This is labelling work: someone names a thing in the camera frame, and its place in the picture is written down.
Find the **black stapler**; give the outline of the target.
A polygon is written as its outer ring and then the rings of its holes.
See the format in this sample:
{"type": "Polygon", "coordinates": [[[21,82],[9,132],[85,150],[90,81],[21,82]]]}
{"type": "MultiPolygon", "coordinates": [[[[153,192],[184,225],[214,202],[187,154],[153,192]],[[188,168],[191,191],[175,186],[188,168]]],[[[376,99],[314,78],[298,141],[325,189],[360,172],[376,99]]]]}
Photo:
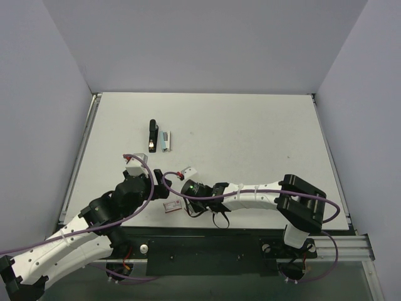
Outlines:
{"type": "Polygon", "coordinates": [[[159,136],[159,127],[155,119],[149,122],[149,135],[148,135],[148,151],[155,153],[157,151],[157,140],[159,136]]]}

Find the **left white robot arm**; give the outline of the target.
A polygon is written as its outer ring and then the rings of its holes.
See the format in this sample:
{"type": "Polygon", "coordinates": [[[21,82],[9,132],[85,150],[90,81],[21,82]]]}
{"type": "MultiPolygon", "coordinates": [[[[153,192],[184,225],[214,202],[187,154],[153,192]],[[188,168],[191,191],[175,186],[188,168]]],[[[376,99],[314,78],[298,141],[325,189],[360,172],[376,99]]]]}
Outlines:
{"type": "Polygon", "coordinates": [[[1,258],[1,278],[10,300],[38,300],[51,284],[78,268],[128,253],[123,220],[147,201],[167,199],[172,183],[162,181],[159,169],[153,174],[123,174],[124,180],[114,190],[92,200],[47,240],[19,255],[6,253],[1,258]]]}

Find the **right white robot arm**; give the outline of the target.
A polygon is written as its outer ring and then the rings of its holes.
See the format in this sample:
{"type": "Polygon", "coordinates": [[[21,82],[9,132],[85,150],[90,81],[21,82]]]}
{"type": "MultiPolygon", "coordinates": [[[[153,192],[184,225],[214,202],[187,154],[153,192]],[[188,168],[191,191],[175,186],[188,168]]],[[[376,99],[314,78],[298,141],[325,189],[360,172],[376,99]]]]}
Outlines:
{"type": "Polygon", "coordinates": [[[180,191],[198,213],[213,214],[240,209],[266,209],[280,212],[288,221],[281,252],[295,256],[310,234],[319,234],[323,225],[326,193],[302,178],[287,174],[283,180],[271,184],[243,185],[220,182],[210,187],[191,179],[180,191]]]}

